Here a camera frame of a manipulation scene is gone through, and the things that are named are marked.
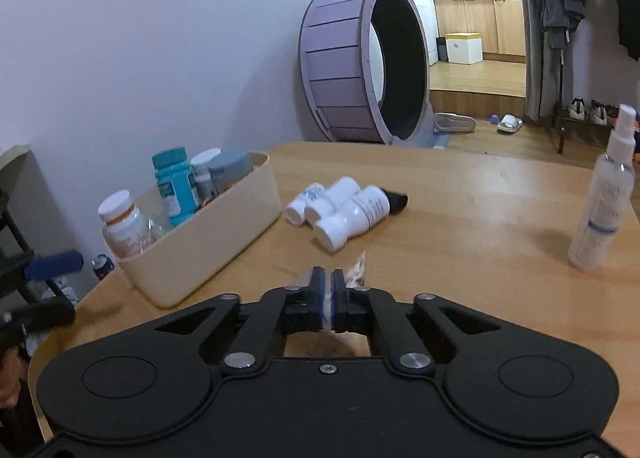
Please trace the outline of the person's left hand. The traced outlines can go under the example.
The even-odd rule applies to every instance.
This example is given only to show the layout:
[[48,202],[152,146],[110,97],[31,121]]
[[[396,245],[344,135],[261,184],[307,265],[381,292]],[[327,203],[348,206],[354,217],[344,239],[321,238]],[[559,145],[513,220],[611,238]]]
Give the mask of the person's left hand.
[[23,364],[17,348],[9,348],[1,357],[0,408],[13,408],[20,397]]

